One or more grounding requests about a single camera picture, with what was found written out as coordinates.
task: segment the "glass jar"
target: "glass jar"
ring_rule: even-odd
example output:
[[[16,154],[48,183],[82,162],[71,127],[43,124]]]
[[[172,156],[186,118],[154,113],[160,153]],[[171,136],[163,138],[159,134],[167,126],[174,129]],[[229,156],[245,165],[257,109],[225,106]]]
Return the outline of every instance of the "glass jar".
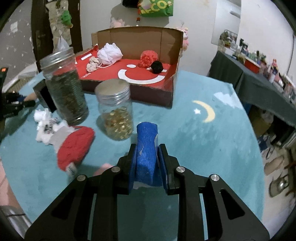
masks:
[[[105,80],[95,89],[106,134],[113,140],[125,140],[133,133],[133,110],[129,83],[121,79]]]
[[[81,124],[89,110],[75,67],[73,48],[48,55],[40,60],[40,66],[61,118],[70,126]]]

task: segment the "jar of gold beads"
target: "jar of gold beads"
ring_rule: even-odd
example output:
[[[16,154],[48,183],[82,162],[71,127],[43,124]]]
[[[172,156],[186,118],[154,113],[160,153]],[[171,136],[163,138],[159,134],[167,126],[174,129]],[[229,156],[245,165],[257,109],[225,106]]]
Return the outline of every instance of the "jar of gold beads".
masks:
[[[95,89],[106,134],[113,140],[125,140],[133,133],[133,110],[129,83],[121,79],[105,80]]]

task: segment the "jar lid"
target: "jar lid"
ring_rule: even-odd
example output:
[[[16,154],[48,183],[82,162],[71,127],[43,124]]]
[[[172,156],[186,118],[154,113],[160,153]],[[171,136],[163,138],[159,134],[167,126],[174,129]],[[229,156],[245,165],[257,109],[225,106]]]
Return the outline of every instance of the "jar lid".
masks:
[[[74,55],[73,47],[70,47],[68,49],[62,50],[57,53],[50,54],[40,60],[40,67],[41,69],[47,68],[53,64],[57,64],[69,57],[72,57],[73,55]]]
[[[110,79],[95,88],[95,94],[101,104],[116,106],[130,98],[129,83],[121,79]]]

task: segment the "star print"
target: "star print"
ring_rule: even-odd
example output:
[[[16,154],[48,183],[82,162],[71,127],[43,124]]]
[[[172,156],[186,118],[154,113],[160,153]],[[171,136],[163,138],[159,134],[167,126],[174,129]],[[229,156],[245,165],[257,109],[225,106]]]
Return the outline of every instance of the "star print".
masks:
[[[200,114],[200,110],[199,109],[195,109],[194,110],[194,113],[197,115],[197,114]]]

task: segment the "yellow crescent moon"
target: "yellow crescent moon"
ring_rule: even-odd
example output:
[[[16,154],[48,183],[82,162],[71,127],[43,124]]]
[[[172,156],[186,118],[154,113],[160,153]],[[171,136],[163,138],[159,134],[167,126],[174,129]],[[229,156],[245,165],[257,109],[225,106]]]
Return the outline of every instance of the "yellow crescent moon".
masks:
[[[207,118],[203,120],[203,123],[208,123],[215,119],[216,114],[211,106],[199,100],[193,100],[192,102],[201,105],[207,111]]]

